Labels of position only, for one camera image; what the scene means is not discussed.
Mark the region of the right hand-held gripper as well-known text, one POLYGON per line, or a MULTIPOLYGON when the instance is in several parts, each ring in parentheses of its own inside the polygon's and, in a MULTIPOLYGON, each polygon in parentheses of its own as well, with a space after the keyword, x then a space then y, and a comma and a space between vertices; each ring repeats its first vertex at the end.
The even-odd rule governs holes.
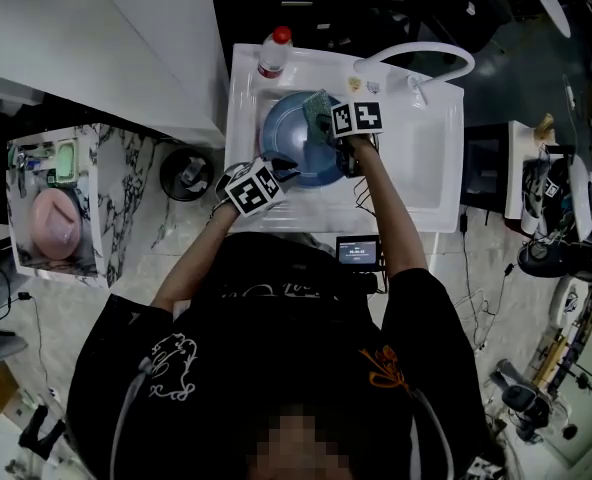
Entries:
POLYGON ((349 143, 350 136, 362 136, 379 151, 379 135, 383 132, 381 108, 378 101, 350 101, 331 107, 315 117, 314 131, 318 139, 329 139, 337 152, 337 166, 347 178, 362 176, 362 168, 349 143))

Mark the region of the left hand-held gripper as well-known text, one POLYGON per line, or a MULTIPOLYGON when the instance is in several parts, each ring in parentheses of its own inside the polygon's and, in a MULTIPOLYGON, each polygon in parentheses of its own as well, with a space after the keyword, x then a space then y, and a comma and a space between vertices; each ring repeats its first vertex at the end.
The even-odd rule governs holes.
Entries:
POLYGON ((216 184, 216 196, 220 203, 232 203, 242 217, 255 216, 286 199, 280 184, 296 183, 301 174, 297 167, 280 152, 263 152, 251 162, 228 167, 216 184))

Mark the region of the green scrubbing sponge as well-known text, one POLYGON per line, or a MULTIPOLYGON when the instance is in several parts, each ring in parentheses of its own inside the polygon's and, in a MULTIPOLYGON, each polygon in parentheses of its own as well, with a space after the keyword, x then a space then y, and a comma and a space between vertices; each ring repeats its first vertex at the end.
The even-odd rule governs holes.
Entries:
POLYGON ((330 103, 330 98, 328 93, 325 90, 319 90, 313 93, 311 96, 306 98, 302 105, 303 113, 305 116, 305 120, 308 126, 308 132, 311 138, 314 141, 319 143, 325 143, 332 148, 337 147, 338 140, 335 138, 335 134, 333 131, 333 137, 330 139, 318 139, 315 135, 314 131, 314 122, 315 117, 318 113, 328 112, 332 118, 332 105, 330 103))

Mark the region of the large blue plate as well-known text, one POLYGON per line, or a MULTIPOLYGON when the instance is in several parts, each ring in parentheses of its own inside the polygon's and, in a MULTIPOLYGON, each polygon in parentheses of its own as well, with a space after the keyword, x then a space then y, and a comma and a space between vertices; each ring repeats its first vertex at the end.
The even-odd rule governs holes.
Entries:
POLYGON ((303 103, 313 94, 298 91, 271 99, 274 105, 262 120, 258 139, 262 153, 278 152, 297 163, 296 186, 304 189, 325 187, 344 178, 337 151, 324 139, 315 138, 307 124, 303 103))

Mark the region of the person's right forearm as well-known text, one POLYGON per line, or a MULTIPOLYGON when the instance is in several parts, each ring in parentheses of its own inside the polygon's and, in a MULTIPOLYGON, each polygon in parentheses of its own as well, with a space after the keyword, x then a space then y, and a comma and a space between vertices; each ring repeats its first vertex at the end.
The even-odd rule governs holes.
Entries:
POLYGON ((379 153, 366 136, 350 136, 348 141, 371 195, 388 280, 406 270, 427 269, 420 236, 379 153))

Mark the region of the white ceramic sink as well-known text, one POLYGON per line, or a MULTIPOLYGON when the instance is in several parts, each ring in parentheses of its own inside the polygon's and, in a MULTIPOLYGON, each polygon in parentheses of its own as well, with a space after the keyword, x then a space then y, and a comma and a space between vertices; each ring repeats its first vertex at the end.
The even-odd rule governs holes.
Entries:
MULTIPOLYGON (((417 108, 408 91, 407 77, 426 75, 386 63, 356 73, 355 57, 319 50, 290 52, 277 79, 258 72, 260 48, 237 44, 233 48, 227 114, 225 163, 248 162, 261 154, 258 139, 262 120, 274 102, 287 93, 324 89, 333 103, 352 100, 378 101, 383 120, 379 154, 384 166, 421 232, 449 233, 456 229, 461 191, 464 115, 462 88, 442 82, 425 85, 428 105, 417 108), (349 77, 362 80, 353 92, 349 77), (380 85, 378 94, 366 88, 380 85)), ((366 185, 358 178, 341 180, 321 188, 295 186, 287 199, 262 216, 237 221, 238 231, 331 232, 372 234, 370 202, 356 205, 366 185)))

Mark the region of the black round trash bin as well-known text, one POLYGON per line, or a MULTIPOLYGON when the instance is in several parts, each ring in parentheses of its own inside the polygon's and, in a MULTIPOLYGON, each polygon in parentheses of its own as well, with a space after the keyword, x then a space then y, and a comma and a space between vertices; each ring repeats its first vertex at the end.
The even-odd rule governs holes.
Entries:
POLYGON ((199 151, 185 147, 172 151, 162 162, 160 184, 172 200, 192 202, 200 199, 214 179, 211 161, 199 151))

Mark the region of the small screen device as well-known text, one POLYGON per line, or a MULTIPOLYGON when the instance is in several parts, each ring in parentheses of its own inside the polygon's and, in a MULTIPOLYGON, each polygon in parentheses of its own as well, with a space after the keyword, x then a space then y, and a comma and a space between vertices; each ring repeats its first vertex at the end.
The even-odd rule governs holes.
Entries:
POLYGON ((378 235, 351 235, 336 238, 336 259, 354 272, 377 272, 381 267, 378 235))

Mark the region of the white curved faucet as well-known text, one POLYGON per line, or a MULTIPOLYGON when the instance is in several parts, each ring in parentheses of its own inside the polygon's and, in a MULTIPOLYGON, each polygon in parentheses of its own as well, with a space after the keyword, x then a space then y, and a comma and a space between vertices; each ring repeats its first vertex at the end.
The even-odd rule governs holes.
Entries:
POLYGON ((353 69, 356 73, 364 73, 391 57, 418 52, 452 55, 462 59, 465 62, 465 66, 427 80, 421 80, 418 76, 409 75, 407 77, 407 87, 408 91, 414 97, 414 105, 417 108, 424 108, 428 105, 427 98, 423 91, 425 85, 436 85, 437 83, 448 82, 450 80, 464 77, 471 73, 476 65, 473 55, 458 46, 441 42, 422 41, 391 46, 368 58, 359 58, 354 62, 353 69))

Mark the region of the marble pattern sink cabinet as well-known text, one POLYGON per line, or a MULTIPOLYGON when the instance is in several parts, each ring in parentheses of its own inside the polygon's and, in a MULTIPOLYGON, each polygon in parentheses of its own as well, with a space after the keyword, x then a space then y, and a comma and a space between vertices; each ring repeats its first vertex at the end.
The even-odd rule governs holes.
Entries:
POLYGON ((128 263, 162 239, 169 199, 159 180, 163 143, 94 123, 29 135, 8 146, 6 196, 12 252, 19 274, 50 281, 111 287, 128 263), (76 139, 78 179, 56 182, 56 144, 76 139), (82 238, 65 260, 46 258, 30 237, 30 211, 47 188, 77 201, 82 238))

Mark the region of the person's black printed shirt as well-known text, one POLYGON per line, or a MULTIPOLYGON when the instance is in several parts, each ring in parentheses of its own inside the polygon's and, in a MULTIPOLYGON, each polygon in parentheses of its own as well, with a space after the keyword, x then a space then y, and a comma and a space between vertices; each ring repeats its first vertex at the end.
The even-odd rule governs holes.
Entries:
POLYGON ((312 418, 355 480, 466 472, 489 434, 443 285, 396 274, 381 324, 331 255, 225 239, 179 315, 111 295, 77 359, 69 437, 97 480, 245 480, 283 417, 312 418))

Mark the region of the white tray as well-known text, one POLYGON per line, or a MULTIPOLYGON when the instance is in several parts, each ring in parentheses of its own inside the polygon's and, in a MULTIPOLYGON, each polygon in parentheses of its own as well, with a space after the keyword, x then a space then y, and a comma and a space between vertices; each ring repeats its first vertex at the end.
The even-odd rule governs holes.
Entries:
POLYGON ((524 164, 537 160, 546 143, 547 141, 536 137, 534 128, 516 120, 508 122, 508 178, 504 211, 506 219, 521 219, 524 164))

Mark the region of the green soap dish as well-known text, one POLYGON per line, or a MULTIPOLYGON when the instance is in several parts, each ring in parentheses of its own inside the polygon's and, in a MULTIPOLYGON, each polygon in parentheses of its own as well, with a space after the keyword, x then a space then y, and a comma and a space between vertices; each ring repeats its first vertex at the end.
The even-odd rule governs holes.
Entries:
POLYGON ((78 144, 76 139, 66 139, 56 144, 56 182, 74 183, 78 179, 78 144))

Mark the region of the pink basin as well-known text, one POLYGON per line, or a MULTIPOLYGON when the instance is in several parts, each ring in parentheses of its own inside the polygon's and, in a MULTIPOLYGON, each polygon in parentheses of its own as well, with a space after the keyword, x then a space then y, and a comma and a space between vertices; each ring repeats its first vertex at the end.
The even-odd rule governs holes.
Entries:
POLYGON ((65 260, 75 252, 82 238, 82 220, 69 192, 47 188, 36 196, 30 211, 30 237, 50 260, 65 260))

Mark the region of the white counter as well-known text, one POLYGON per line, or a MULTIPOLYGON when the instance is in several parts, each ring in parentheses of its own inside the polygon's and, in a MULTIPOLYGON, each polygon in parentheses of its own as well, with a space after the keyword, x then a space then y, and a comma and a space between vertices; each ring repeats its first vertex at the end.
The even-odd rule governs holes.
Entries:
POLYGON ((0 78, 0 100, 34 106, 43 102, 44 92, 0 78))

